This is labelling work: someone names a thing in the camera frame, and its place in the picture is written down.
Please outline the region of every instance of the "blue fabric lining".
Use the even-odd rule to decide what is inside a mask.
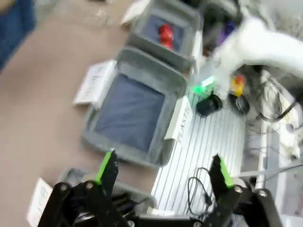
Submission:
[[[15,0],[15,4],[0,12],[0,73],[35,23],[32,0]]]
[[[152,39],[156,43],[160,44],[159,28],[164,24],[169,24],[172,27],[174,34],[174,39],[173,39],[174,50],[179,51],[184,37],[183,28],[176,26],[160,17],[151,15],[148,18],[147,23],[143,29],[143,35],[147,36],[148,38]]]
[[[164,98],[164,94],[119,74],[104,100],[95,132],[147,153]]]

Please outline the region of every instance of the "wire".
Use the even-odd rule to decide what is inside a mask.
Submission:
[[[269,78],[266,83],[268,83],[269,86],[264,87],[264,92],[261,97],[264,99],[265,103],[271,109],[271,111],[279,116],[283,110],[279,90],[274,89],[276,85],[271,78]]]
[[[188,181],[187,181],[187,204],[188,204],[188,211],[189,211],[192,215],[198,216],[198,219],[203,220],[203,219],[206,217],[206,215],[209,215],[208,209],[209,209],[209,207],[213,204],[213,201],[212,201],[212,199],[211,199],[213,193],[211,193],[211,194],[209,195],[209,194],[207,193],[207,190],[205,189],[205,187],[204,187],[202,181],[198,178],[198,173],[199,173],[199,171],[201,171],[201,170],[205,170],[205,171],[209,174],[208,169],[206,169],[206,168],[204,168],[204,167],[200,167],[200,168],[197,169],[195,176],[192,176],[192,177],[188,178]],[[204,191],[204,199],[205,199],[205,203],[206,203],[206,208],[205,208],[205,211],[202,212],[202,213],[194,213],[194,212],[192,211],[192,209],[191,209],[191,205],[192,205],[193,199],[194,199],[194,197],[195,197],[195,195],[196,195],[197,187],[198,187],[198,184],[196,183],[195,189],[194,189],[194,192],[193,192],[193,195],[192,195],[192,197],[190,198],[190,188],[189,188],[189,184],[190,184],[190,181],[193,181],[193,180],[196,180],[196,181],[202,186],[203,191]]]
[[[274,149],[272,146],[266,146],[266,147],[261,147],[261,148],[249,148],[249,151],[257,150],[257,151],[259,151],[260,153],[267,154],[267,152],[261,151],[261,149],[266,149],[266,148],[270,148],[271,151],[277,153],[278,155],[280,155],[280,156],[281,156],[282,158],[284,158],[285,160],[289,160],[287,157],[285,157],[284,155],[282,155],[278,150]]]
[[[274,85],[273,81],[271,80],[271,78],[269,78],[267,81],[263,82],[262,84],[264,83],[267,83],[267,82],[270,82],[272,85]],[[293,103],[291,103],[289,105],[289,107],[283,112],[281,113],[278,117],[276,118],[268,118],[268,117],[265,117],[263,115],[263,113],[261,111],[259,111],[258,113],[258,116],[264,120],[264,121],[267,121],[267,122],[270,122],[270,123],[275,123],[275,122],[278,122],[279,120],[283,119],[294,107],[295,105],[297,104],[297,102],[299,102],[301,99],[303,98],[303,92],[300,93],[296,98],[295,100],[293,101]],[[282,106],[278,106],[278,110],[280,111],[282,109]]]
[[[266,178],[264,181],[259,181],[259,182],[256,182],[256,184],[258,184],[258,183],[262,183],[262,182],[266,182],[266,181],[269,181],[270,179],[272,179],[272,178],[274,178],[274,177],[276,177],[276,176],[278,176],[279,174],[281,174],[281,173],[284,173],[284,172],[287,172],[287,171],[289,171],[289,170],[291,170],[291,169],[296,169],[296,168],[299,168],[299,167],[302,167],[303,166],[303,163],[302,164],[300,164],[300,165],[298,165],[298,166],[292,166],[292,167],[289,167],[289,168],[286,168],[286,169],[283,169],[283,170],[280,170],[279,172],[277,172],[276,174],[274,174],[274,175],[272,175],[272,176],[270,176],[269,178]]]
[[[248,128],[250,131],[254,132],[255,134],[257,134],[257,135],[259,135],[259,136],[262,136],[262,135],[272,134],[272,133],[273,133],[273,131],[270,131],[270,132],[261,132],[261,128],[258,128],[259,131],[253,130],[253,127],[254,127],[254,128],[256,128],[256,127],[255,127],[255,126],[252,126],[251,123],[248,122],[247,116],[245,116],[245,117],[246,117],[246,120],[243,120],[243,119],[241,118],[242,121],[244,122],[244,124],[245,124],[246,126],[248,126],[247,128]],[[279,130],[281,129],[281,123],[278,122],[278,124],[279,124],[279,128],[278,128],[277,130],[275,130],[275,131],[279,131]]]

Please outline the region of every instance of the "black cable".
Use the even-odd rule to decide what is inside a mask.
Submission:
[[[264,96],[261,94],[257,99],[259,100],[261,97],[264,98]],[[259,131],[254,131],[254,130],[252,129],[252,125],[251,125],[250,123],[247,122],[247,121],[248,121],[248,120],[247,120],[247,115],[246,115],[245,113],[243,113],[243,115],[245,115],[245,117],[246,117],[246,121],[243,121],[243,122],[248,126],[248,129],[249,129],[250,131],[256,133],[256,134],[259,135],[259,136],[273,133],[273,132],[261,132],[261,129],[259,129]],[[259,120],[258,118],[261,119],[260,115],[258,115],[258,116],[256,117],[255,122]],[[279,124],[279,128],[278,128],[277,130],[275,130],[275,131],[279,131],[280,128],[281,128],[281,123],[278,122],[278,124]]]
[[[273,82],[272,82],[272,80],[271,80],[270,78],[269,78],[267,81],[263,82],[262,84],[265,84],[265,83],[267,83],[267,82],[270,82],[270,83],[273,84]],[[285,116],[286,116],[286,115],[295,107],[295,105],[296,105],[299,101],[302,100],[302,98],[303,98],[303,92],[301,92],[301,93],[295,98],[295,100],[293,101],[293,103],[291,103],[291,104],[289,105],[289,107],[288,107],[283,113],[281,113],[278,117],[276,117],[276,118],[268,118],[268,117],[265,117],[261,111],[259,111],[258,116],[259,116],[262,120],[264,120],[264,121],[267,121],[267,122],[270,122],[270,123],[275,123],[275,122],[277,122],[277,121],[283,119],[283,118],[284,118],[284,117],[285,117]]]
[[[204,168],[204,167],[200,167],[200,168],[197,169],[196,175],[195,175],[195,176],[192,176],[192,177],[190,177],[190,178],[188,179],[188,182],[187,182],[187,205],[188,205],[188,210],[189,210],[189,212],[190,212],[192,215],[198,216],[198,219],[203,220],[203,219],[205,218],[205,216],[209,214],[208,209],[209,209],[209,207],[213,204],[213,201],[212,201],[212,199],[211,199],[212,194],[211,194],[211,195],[208,195],[207,190],[205,189],[205,187],[204,187],[202,181],[198,178],[198,172],[201,171],[201,170],[205,170],[205,171],[209,174],[208,169],[206,169],[206,168]],[[194,213],[194,212],[192,211],[192,209],[191,209],[191,205],[192,205],[194,196],[196,195],[196,191],[197,191],[197,187],[198,187],[198,184],[196,183],[196,186],[195,186],[195,189],[194,189],[194,193],[193,193],[193,195],[192,195],[192,197],[191,197],[191,199],[190,199],[190,188],[189,188],[189,184],[190,184],[190,181],[191,181],[191,180],[196,180],[196,181],[202,186],[203,191],[204,191],[204,199],[205,199],[205,203],[206,203],[206,208],[205,208],[205,211],[204,211],[204,212],[199,213],[199,214],[198,214],[198,213]]]
[[[281,113],[277,118],[267,118],[261,112],[259,112],[259,117],[264,121],[275,123],[283,119],[292,110],[292,108],[294,108],[295,105],[297,105],[296,100],[292,104],[290,104],[289,107],[283,113]]]

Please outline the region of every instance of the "table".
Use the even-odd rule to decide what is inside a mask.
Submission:
[[[0,0],[0,13],[7,10],[12,4],[14,4],[14,0]]]
[[[53,13],[1,73],[0,226],[28,226],[25,216],[39,176],[53,185],[68,167],[97,171],[103,156],[80,142],[87,107],[72,100],[88,67],[124,46],[127,32],[118,22],[130,2],[102,7],[113,20],[104,29],[74,20],[78,13]],[[119,170],[122,182],[151,191],[157,171],[122,163]]]

